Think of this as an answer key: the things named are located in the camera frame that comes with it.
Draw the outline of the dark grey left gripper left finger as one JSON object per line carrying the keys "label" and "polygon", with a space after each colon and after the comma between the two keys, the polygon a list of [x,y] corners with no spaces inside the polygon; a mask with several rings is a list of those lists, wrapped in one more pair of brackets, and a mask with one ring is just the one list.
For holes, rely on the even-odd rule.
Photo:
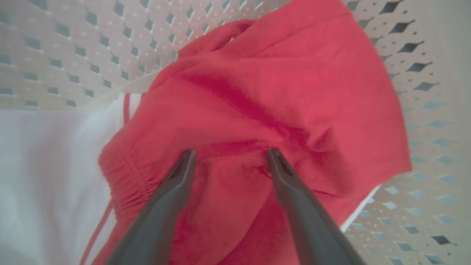
{"label": "dark grey left gripper left finger", "polygon": [[106,260],[106,265],[166,265],[178,216],[187,206],[196,151],[185,150]]}

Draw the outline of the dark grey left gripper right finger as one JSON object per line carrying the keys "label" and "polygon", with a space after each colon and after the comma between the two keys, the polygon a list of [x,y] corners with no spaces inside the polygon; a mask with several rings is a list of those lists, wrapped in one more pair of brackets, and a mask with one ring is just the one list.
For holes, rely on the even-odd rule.
{"label": "dark grey left gripper right finger", "polygon": [[279,149],[267,161],[273,189],[285,209],[301,265],[363,265],[346,236]]}

